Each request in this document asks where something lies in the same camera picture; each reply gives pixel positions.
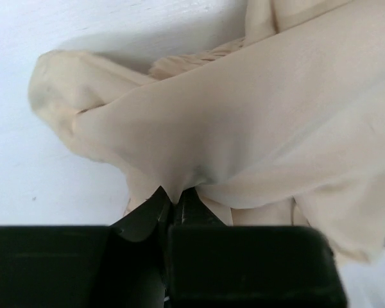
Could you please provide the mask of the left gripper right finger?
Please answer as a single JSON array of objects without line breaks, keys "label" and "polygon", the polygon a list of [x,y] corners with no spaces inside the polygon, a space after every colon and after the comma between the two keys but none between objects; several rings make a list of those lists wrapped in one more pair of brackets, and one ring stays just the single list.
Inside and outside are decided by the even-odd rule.
[{"label": "left gripper right finger", "polygon": [[182,193],[167,238],[171,307],[346,307],[324,235],[309,227],[229,227]]}]

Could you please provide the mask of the beige trousers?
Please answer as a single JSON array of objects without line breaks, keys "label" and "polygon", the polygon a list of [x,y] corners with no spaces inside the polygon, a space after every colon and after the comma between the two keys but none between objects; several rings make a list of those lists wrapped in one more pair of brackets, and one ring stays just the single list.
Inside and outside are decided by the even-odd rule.
[{"label": "beige trousers", "polygon": [[338,264],[385,246],[385,1],[250,1],[242,39],[148,74],[50,51],[28,99],[125,174],[128,212],[193,187],[229,225],[318,229]]}]

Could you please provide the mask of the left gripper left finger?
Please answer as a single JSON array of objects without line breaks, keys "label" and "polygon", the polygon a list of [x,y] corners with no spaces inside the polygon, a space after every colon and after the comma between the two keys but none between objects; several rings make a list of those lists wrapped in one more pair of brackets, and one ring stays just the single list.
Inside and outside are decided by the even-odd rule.
[{"label": "left gripper left finger", "polygon": [[0,226],[0,307],[163,307],[163,189],[110,226]]}]

